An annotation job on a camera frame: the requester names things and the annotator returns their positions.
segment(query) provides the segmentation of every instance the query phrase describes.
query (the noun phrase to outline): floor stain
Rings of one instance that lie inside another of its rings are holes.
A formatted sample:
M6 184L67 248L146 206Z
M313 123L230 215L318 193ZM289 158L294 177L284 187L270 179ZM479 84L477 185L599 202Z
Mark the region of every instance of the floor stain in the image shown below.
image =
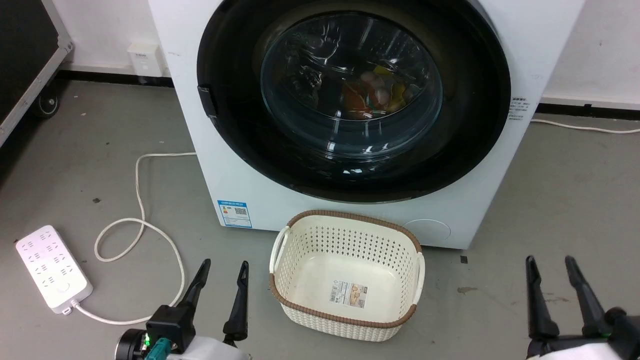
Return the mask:
M478 288L472 288L470 286L464 286L462 288L458 288L458 292L461 294L466 294L470 291L478 290Z
M553 302L553 303L556 303L556 302L559 302L559 301L561 301L561 302L570 302L569 299L564 298L564 297L556 297L555 299L546 299L545 300L545 302Z

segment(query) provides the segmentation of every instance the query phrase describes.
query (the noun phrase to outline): white power cord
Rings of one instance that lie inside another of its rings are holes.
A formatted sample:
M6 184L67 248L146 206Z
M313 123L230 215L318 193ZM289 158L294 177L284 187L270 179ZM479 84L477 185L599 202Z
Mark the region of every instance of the white power cord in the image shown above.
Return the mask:
M640 129L609 130L609 129L600 129L599 127L573 126L573 125L561 124L559 122L553 122L553 121L549 121L549 120L540 120L540 119L532 119L531 122L540 122L542 124L549 124L549 125L555 125L555 126L560 126L560 127L566 127L567 129L598 131L598 132L607 133L607 134L634 134L634 133L640 133Z
M195 154L196 154L195 152L177 152L177 153L171 153L171 154L145 154L143 156L140 156L138 158L138 160L136 161L136 196L138 198L138 205L140 205L140 213L141 213L140 217L141 218L121 218L120 220L116 220L116 221L110 223L109 225L107 225L107 227L105 227L100 232L100 234L98 235L98 238L95 239L95 244L93 245L93 253L95 254L95 257L100 261L103 261L105 263L109 263L111 261L115 261L115 260L120 259L121 257L125 256L129 251L131 251L131 249L133 249L134 246L136 246L136 244L138 243L138 240L140 240L140 237L142 237L142 232L145 230L145 226L150 227L151 229L155 230L158 234L162 235L162 237L165 238L165 240L168 241L169 244L171 245L171 248L173 249L173 252L175 253L175 257L178 260L178 267L180 268L180 289L178 290L178 294L176 294L175 298L173 299L173 301L171 301L169 306L174 306L174 305L176 305L176 303L178 303L178 300L180 299L180 296L182 295L182 291L184 290L184 283L185 283L184 267L182 266L182 259L180 258L180 252L178 252L178 248L175 246L175 243L173 242L173 240L171 240L171 238L164 231L158 229L156 226L154 226L154 225L148 223L147 221L145 221L145 207L142 204L142 198L140 197L140 171L139 171L140 160L142 160L144 158L152 158L152 157L191 156L191 155L195 155ZM138 231L138 235L136 236L136 239L133 240L131 245L129 245L129 247L127 247L119 255L114 256L113 258L103 258L98 253L98 246L100 245L100 241L102 241L102 237L113 226L115 226L117 224L121 224L123 222L137 222L137 223L140 223L140 230ZM146 322L147 320L149 320L151 318L151 316L146 316L144 318L139 318L139 319L136 319L136 320L129 320L129 321L107 320L105 318L101 318L101 317L99 317L97 315L91 314L89 311L85 310L82 306L80 306L80 304L75 300L72 301L72 305L76 309L78 309L78 311L80 311L82 314L85 314L86 316L89 316L90 318L92 318L94 320L98 320L99 322L108 323L110 325L132 325L132 324L135 324L135 323Z

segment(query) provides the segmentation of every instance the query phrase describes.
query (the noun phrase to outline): gray floor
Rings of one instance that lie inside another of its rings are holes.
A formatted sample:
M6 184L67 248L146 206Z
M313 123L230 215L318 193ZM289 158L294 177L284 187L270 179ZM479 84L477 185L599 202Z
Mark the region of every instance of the gray floor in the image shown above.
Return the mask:
M606 308L640 313L639 136L533 124L472 248L464 252L468 264L460 263L458 251L426 249L418 310L385 343L345 340L292 323L268 290L275 234L220 227L196 158L145 162L141 186L150 221L175 239L188 277L203 258L212 259L195 320L201 335L221 338L235 276L248 260L249 338L239 346L254 359L521 359L528 344L526 255L537 257L547 304L564 333L581 327L566 279L566 254L578 259ZM177 98L167 88L73 82L53 119L21 125L0 152L3 358L111 359L126 329L77 311L63 316L47 309L13 248L14 240L42 225L57 228L81 262L95 288L83 302L90 311L128 320L173 298L179 272L157 234L147 231L116 263L96 260L93 242L110 222L139 216L133 178L138 156L191 150ZM113 231L103 255L118 254L136 231L136 225Z

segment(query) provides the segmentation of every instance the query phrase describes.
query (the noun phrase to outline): white wall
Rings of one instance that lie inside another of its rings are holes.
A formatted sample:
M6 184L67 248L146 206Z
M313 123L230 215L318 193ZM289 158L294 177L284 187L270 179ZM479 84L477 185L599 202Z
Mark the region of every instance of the white wall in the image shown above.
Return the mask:
M587 0L543 101L640 110L639 0Z
M63 69L134 74L127 48L133 42L160 43L147 0L53 3L76 46Z
M53 1L76 45L66 69L133 74L128 46L159 43L147 0ZM543 102L640 110L639 0L587 0Z

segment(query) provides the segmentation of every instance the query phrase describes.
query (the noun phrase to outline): white power strip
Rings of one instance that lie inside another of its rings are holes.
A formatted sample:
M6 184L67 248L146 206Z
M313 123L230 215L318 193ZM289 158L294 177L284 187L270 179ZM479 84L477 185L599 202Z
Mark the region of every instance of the white power strip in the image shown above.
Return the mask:
M70 314L72 302L82 301L93 291L53 226L41 227L27 235L15 248L54 313Z

